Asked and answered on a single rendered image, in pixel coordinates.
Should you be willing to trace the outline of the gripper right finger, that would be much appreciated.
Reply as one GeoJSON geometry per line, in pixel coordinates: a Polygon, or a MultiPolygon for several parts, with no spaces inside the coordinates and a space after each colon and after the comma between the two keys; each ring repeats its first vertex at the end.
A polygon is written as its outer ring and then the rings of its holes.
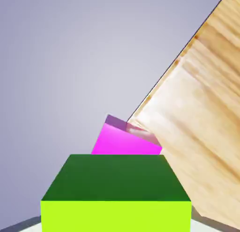
{"type": "Polygon", "coordinates": [[[195,225],[201,225],[203,229],[209,229],[209,232],[240,232],[239,229],[201,216],[194,206],[192,206],[191,219],[194,221],[195,225]]]}

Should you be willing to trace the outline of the small magenta cube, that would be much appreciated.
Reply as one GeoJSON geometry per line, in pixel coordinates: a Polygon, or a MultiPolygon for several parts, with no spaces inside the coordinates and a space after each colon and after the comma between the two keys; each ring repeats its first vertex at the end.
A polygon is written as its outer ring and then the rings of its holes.
{"type": "Polygon", "coordinates": [[[105,123],[92,150],[94,155],[159,155],[156,136],[112,115],[105,123]]]}

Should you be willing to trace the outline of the small lime green cube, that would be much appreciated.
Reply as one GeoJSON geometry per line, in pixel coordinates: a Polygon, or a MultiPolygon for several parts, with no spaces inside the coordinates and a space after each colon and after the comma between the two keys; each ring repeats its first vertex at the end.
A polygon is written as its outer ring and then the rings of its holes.
{"type": "Polygon", "coordinates": [[[190,232],[163,155],[70,155],[41,200],[42,232],[190,232]]]}

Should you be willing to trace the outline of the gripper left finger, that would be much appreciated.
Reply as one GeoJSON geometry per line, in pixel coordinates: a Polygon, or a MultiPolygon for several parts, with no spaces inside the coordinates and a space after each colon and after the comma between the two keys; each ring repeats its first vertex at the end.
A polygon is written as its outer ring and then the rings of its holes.
{"type": "Polygon", "coordinates": [[[20,232],[24,229],[30,228],[39,223],[41,223],[41,216],[32,217],[30,219],[24,220],[12,226],[3,228],[0,230],[0,232],[20,232]]]}

